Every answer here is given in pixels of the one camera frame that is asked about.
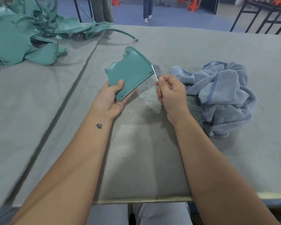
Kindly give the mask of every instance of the left hand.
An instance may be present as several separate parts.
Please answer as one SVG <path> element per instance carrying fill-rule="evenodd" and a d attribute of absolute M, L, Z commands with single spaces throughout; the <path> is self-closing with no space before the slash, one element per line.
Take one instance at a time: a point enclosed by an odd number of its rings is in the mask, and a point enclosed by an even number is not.
<path fill-rule="evenodd" d="M 98 116 L 103 115 L 113 121 L 113 119 L 123 110 L 127 100 L 136 91 L 136 89 L 134 89 L 128 96 L 126 96 L 126 98 L 118 102 L 114 95 L 116 92 L 121 90 L 123 86 L 123 80 L 120 80 L 116 85 L 111 87 L 109 87 L 109 81 L 107 81 L 99 90 L 99 93 L 90 107 L 90 112 L 96 113 Z"/>

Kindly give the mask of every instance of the felt mat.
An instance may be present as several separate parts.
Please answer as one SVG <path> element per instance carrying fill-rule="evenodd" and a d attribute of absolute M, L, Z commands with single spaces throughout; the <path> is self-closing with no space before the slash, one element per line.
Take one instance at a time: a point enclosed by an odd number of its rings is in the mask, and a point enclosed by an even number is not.
<path fill-rule="evenodd" d="M 70 142 L 107 81 L 104 68 L 121 60 L 128 45 L 159 65 L 164 74 L 174 65 L 196 72 L 212 60 L 246 66 L 248 85 L 259 99 L 254 118 L 227 138 L 212 141 L 256 192 L 281 193 L 281 36 L 194 28 L 117 28 L 138 37 L 139 42 L 132 43 L 118 33 L 101 39 L 14 206 L 22 205 Z M 191 199 L 176 135 L 157 101 L 154 83 L 154 76 L 142 83 L 114 122 L 95 203 Z M 189 97 L 188 103 L 200 122 L 194 98 Z"/>
<path fill-rule="evenodd" d="M 0 65 L 0 206 L 25 170 L 99 38 L 61 40 L 53 65 Z"/>

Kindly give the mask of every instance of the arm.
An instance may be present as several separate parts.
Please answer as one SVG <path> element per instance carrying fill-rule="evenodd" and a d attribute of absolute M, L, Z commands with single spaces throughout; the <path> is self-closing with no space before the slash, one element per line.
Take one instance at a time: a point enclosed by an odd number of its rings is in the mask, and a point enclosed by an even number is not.
<path fill-rule="evenodd" d="M 175 128 L 187 180 L 203 223 L 278 225 L 254 190 L 191 116 L 184 85 L 171 75 L 160 77 L 157 85 L 158 97 Z"/>
<path fill-rule="evenodd" d="M 86 224 L 112 121 L 131 96 L 115 100 L 123 85 L 121 80 L 101 88 L 69 145 L 10 224 Z"/>

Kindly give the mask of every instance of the orange stool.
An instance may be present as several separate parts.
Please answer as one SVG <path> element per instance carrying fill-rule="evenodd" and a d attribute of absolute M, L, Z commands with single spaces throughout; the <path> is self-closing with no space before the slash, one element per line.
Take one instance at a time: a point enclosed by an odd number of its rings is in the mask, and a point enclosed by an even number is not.
<path fill-rule="evenodd" d="M 274 0 L 272 4 L 281 6 L 281 0 Z"/>
<path fill-rule="evenodd" d="M 189 0 L 186 9 L 190 9 L 194 12 L 196 9 L 199 9 L 201 0 Z"/>
<path fill-rule="evenodd" d="M 186 0 L 177 0 L 178 3 L 186 2 Z"/>
<path fill-rule="evenodd" d="M 111 4 L 118 7 L 118 5 L 120 5 L 120 0 L 111 0 Z"/>

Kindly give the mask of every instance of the metal frame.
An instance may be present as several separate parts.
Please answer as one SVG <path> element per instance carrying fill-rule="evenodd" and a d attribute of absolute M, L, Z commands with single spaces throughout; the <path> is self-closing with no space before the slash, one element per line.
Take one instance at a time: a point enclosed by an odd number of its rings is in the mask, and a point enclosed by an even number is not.
<path fill-rule="evenodd" d="M 253 6 L 253 7 L 256 7 L 258 8 L 257 11 L 247 11 L 247 10 L 244 10 L 244 8 L 247 6 L 247 5 L 250 5 L 250 6 Z M 270 26 L 269 28 L 266 30 L 265 34 L 267 34 L 270 29 L 272 28 L 272 26 L 274 24 L 281 24 L 281 21 L 278 21 L 277 19 L 279 18 L 280 14 L 281 14 L 281 7 L 278 7 L 278 6 L 275 6 L 275 5 L 272 5 L 272 4 L 269 4 L 269 3 L 265 3 L 265 2 L 260 2 L 260 1 L 248 1 L 248 2 L 245 2 L 242 6 L 242 8 L 240 9 L 240 12 L 239 14 L 237 15 L 236 17 L 236 20 L 235 22 L 233 23 L 233 26 L 230 30 L 230 32 L 233 31 L 240 15 L 242 13 L 253 13 L 255 14 L 254 18 L 252 19 L 251 23 L 249 24 L 247 30 L 245 31 L 245 33 L 247 33 L 249 31 L 249 29 L 251 28 L 252 24 L 254 23 L 255 19 L 257 18 L 257 16 L 259 15 L 260 11 L 261 10 L 267 10 L 269 11 L 269 13 L 267 14 L 267 16 L 265 17 L 265 19 L 263 20 L 263 22 L 261 23 L 261 25 L 259 26 L 259 28 L 257 29 L 257 31 L 255 32 L 256 34 L 258 34 L 261 29 L 263 28 L 263 26 L 266 24 L 266 23 L 270 23 Z M 269 20 L 270 16 L 272 15 L 272 13 L 278 13 L 278 15 L 275 17 L 274 20 Z M 278 35 L 279 33 L 281 32 L 281 27 L 278 29 L 278 31 L 275 33 L 275 35 Z"/>
<path fill-rule="evenodd" d="M 91 1 L 92 0 L 87 0 L 87 2 L 88 2 L 88 7 L 89 7 L 89 9 L 90 9 L 90 17 L 91 18 L 94 18 L 94 20 L 96 21 L 96 19 L 95 19 L 95 15 L 93 14 L 93 4 L 91 3 Z M 80 12 L 79 12 L 79 8 L 78 8 L 78 4 L 77 4 L 77 0 L 74 0 L 74 3 L 75 3 L 75 7 L 76 7 L 76 11 L 77 11 L 77 15 L 78 15 L 78 18 L 79 18 L 79 21 L 80 21 L 80 23 L 82 23 L 82 21 L 81 21 L 81 16 L 80 16 Z"/>

